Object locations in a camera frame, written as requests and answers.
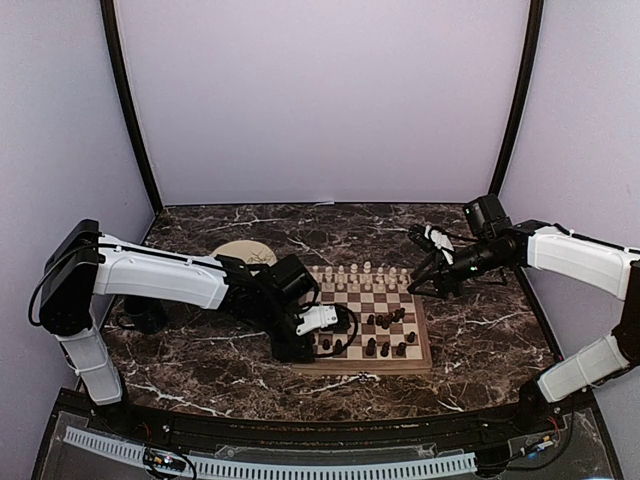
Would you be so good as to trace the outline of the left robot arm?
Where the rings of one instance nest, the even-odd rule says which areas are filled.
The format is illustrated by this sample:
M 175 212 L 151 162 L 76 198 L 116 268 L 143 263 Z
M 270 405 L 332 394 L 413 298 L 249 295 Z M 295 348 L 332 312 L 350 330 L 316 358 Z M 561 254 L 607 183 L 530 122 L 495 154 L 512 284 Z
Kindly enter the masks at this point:
M 47 260 L 31 295 L 28 321 L 60 343 L 90 400 L 120 436 L 141 427 L 140 412 L 125 401 L 125 384 L 91 313 L 96 296 L 123 296 L 133 304 L 137 330 L 154 333 L 172 301 L 224 312 L 267 334 L 274 359 L 312 363 L 311 335 L 338 325 L 356 329 L 356 314 L 322 304 L 308 293 L 320 287 L 295 255 L 274 265 L 240 258 L 190 256 L 143 247 L 106 235 L 95 220 L 80 221 Z

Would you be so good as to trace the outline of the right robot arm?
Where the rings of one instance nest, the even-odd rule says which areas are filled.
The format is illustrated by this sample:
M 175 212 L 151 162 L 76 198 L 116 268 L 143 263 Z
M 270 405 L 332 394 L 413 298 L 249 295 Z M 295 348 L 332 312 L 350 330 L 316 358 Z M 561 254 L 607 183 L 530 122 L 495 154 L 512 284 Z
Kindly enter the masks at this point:
M 408 290 L 415 295 L 458 296 L 465 281 L 511 267 L 529 270 L 544 306 L 553 314 L 581 314 L 586 333 L 570 339 L 566 320 L 553 323 L 569 356 L 529 380 L 510 424 L 534 432 L 549 416 L 549 404 L 600 386 L 639 365 L 639 251 L 591 238 L 558 223 L 512 221 L 500 199 L 484 195 L 463 208 L 470 234 L 414 225 L 409 239 L 425 253 Z M 587 333 L 600 333 L 588 340 Z

